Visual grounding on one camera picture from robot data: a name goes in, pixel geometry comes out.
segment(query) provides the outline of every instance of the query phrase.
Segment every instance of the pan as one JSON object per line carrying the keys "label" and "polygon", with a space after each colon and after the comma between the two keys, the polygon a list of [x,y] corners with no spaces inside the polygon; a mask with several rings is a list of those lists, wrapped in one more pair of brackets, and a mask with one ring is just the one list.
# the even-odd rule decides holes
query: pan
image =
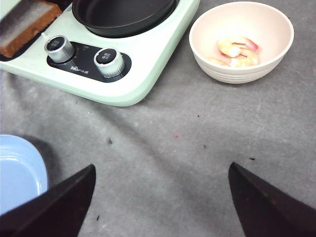
{"label": "pan", "polygon": [[107,38],[143,33],[164,21],[179,0],[74,0],[73,15],[88,30]]}

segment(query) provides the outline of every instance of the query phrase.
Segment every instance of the blue container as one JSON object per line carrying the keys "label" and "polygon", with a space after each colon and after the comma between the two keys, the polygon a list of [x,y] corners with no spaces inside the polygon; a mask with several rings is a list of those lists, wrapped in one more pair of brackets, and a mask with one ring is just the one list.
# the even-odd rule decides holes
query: blue container
{"label": "blue container", "polygon": [[47,185],[38,150],[21,137],[0,135],[0,215],[46,192]]}

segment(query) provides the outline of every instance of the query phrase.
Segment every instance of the sponge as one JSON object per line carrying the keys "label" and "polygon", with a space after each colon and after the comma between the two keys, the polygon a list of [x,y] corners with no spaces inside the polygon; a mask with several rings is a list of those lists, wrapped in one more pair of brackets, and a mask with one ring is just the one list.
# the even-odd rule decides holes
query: sponge
{"label": "sponge", "polygon": [[0,22],[0,54],[12,58],[60,14],[59,6],[54,3],[22,0]]}

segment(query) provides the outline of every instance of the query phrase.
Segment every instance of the table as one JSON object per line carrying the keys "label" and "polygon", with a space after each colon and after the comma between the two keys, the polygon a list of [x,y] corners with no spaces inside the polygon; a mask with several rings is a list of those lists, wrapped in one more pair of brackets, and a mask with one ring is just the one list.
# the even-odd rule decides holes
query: table
{"label": "table", "polygon": [[[227,2],[201,0],[192,23]],[[96,166],[80,237],[244,236],[228,183],[233,161],[316,208],[316,2],[260,2],[290,18],[295,39],[251,83],[217,82],[198,67],[192,23],[152,91],[131,107],[1,71],[1,133],[37,147],[50,186]]]}

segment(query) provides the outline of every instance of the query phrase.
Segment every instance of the black control panel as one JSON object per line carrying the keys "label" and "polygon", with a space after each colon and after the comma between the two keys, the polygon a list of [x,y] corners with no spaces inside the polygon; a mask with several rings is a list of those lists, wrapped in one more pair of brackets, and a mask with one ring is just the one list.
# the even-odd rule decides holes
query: black control panel
{"label": "black control panel", "polygon": [[129,72],[132,66],[132,61],[130,57],[127,54],[121,53],[125,62],[125,68],[119,75],[112,78],[105,78],[100,74],[97,66],[93,62],[94,55],[101,48],[78,42],[71,42],[71,44],[75,48],[75,54],[70,60],[64,63],[55,63],[50,57],[47,57],[48,65],[66,72],[70,72],[101,82],[114,82],[122,79]]}

